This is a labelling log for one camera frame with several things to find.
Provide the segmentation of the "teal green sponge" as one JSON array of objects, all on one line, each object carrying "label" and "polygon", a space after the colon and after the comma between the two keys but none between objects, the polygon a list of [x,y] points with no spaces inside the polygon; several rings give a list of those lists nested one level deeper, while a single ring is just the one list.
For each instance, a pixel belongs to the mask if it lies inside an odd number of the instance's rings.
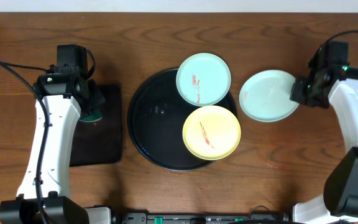
[{"label": "teal green sponge", "polygon": [[79,121],[85,122],[85,123],[92,123],[99,121],[102,118],[102,113],[100,109],[95,109],[90,111],[88,114],[84,114],[79,118]]}]

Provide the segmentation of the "light blue plate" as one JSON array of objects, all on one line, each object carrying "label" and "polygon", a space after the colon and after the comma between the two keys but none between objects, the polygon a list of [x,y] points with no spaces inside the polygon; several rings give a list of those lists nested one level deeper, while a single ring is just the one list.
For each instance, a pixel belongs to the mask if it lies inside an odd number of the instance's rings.
[{"label": "light blue plate", "polygon": [[282,70],[264,70],[251,76],[239,93],[239,105],[250,118],[261,122],[280,121],[299,104],[290,99],[295,77]]},{"label": "light blue plate", "polygon": [[179,67],[176,86],[180,96],[195,106],[221,101],[231,86],[231,71],[226,62],[211,53],[188,57]]}]

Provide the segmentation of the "light blue plate top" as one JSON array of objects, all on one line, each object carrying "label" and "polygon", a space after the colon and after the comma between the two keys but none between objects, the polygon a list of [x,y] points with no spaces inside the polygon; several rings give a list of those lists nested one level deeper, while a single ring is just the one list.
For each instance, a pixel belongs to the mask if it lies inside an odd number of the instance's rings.
[{"label": "light blue plate top", "polygon": [[231,71],[226,62],[211,53],[188,57],[179,67],[176,86],[180,96],[195,106],[221,101],[231,86]]}]

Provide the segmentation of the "yellow plate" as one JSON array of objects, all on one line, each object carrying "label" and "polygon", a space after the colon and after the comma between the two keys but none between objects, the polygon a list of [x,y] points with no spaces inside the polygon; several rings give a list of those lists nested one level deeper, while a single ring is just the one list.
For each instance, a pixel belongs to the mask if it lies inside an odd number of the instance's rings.
[{"label": "yellow plate", "polygon": [[241,126],[231,111],[221,106],[204,106],[187,117],[182,137],[194,156],[215,161],[236,149],[241,140]]}]

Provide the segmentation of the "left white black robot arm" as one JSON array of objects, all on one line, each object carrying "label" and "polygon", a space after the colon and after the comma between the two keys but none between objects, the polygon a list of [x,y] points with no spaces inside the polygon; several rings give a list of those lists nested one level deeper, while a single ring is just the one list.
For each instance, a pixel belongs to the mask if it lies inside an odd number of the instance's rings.
[{"label": "left white black robot arm", "polygon": [[71,200],[69,168],[79,119],[101,119],[105,98],[91,76],[90,50],[57,47],[57,64],[30,86],[37,122],[29,164],[14,200],[0,204],[1,223],[113,223],[111,208],[83,208]]}]

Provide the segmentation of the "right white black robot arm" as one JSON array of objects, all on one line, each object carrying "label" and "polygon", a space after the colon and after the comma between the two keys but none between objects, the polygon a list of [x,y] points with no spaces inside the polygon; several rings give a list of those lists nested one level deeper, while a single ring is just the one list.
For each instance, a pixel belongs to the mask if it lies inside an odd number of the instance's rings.
[{"label": "right white black robot arm", "polygon": [[358,68],[349,66],[347,53],[345,42],[324,43],[308,63],[309,77],[297,78],[291,88],[292,101],[334,108],[346,150],[323,194],[293,206],[296,223],[358,222]]}]

